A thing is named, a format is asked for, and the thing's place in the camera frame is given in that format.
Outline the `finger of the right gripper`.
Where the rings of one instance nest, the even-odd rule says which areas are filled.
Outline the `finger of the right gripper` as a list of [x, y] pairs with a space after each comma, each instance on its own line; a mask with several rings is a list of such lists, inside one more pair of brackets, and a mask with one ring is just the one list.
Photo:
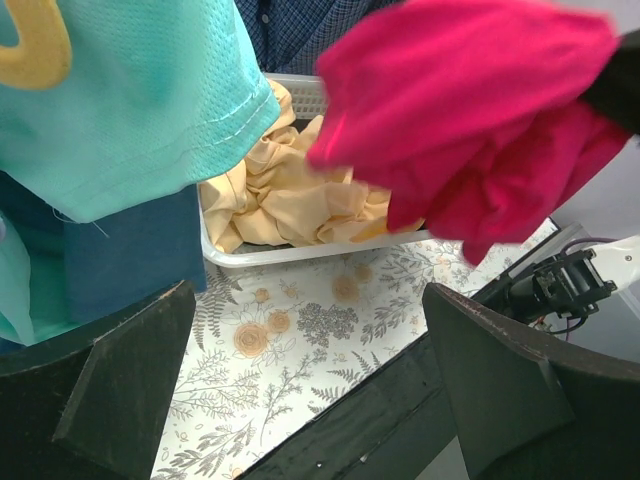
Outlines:
[[624, 34], [582, 99], [633, 135], [640, 133], [640, 33]]

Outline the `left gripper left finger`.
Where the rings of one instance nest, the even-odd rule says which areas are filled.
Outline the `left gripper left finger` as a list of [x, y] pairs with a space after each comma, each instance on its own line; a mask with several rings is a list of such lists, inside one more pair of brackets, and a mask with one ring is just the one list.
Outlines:
[[180, 282], [2, 356], [2, 478], [150, 478], [194, 312]]

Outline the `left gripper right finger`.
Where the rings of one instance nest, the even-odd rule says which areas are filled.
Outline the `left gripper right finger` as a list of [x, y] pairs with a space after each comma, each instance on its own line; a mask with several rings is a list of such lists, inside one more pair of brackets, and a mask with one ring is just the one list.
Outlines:
[[423, 307], [470, 478], [638, 478], [638, 364], [441, 284], [427, 285]]

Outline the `magenta garment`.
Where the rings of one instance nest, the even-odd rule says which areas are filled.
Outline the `magenta garment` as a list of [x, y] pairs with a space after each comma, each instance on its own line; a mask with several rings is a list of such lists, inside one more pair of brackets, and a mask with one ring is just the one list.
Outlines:
[[424, 227], [478, 264], [635, 136], [582, 99], [623, 35], [551, 1], [384, 8], [317, 60], [328, 108], [308, 161], [389, 191], [388, 231]]

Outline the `beige t shirt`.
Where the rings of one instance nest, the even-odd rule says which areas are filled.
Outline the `beige t shirt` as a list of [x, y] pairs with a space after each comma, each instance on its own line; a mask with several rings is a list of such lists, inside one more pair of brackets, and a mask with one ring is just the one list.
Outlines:
[[384, 233], [389, 192], [356, 181], [349, 170], [311, 171], [306, 153], [323, 118], [298, 130], [290, 91], [270, 86], [281, 108], [277, 121], [238, 165], [199, 186], [211, 244], [232, 253], [242, 244], [306, 247]]

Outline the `yellow hanger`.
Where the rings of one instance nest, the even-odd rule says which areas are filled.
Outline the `yellow hanger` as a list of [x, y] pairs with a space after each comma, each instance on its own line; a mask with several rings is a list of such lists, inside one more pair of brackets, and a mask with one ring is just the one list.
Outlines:
[[4, 1], [18, 35], [14, 46], [1, 46], [1, 84], [22, 90], [46, 90], [71, 71], [72, 47], [54, 0]]

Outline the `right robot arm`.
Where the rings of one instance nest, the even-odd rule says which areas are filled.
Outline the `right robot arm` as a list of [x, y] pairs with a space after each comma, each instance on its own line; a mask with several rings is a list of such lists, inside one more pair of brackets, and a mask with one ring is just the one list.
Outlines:
[[[583, 97], [605, 116], [639, 134], [639, 31], [623, 35], [612, 59]], [[615, 241], [574, 240], [517, 276], [502, 275], [501, 287], [482, 304], [523, 324], [550, 314], [569, 321], [556, 335], [580, 328], [597, 303], [639, 281], [639, 236]]]

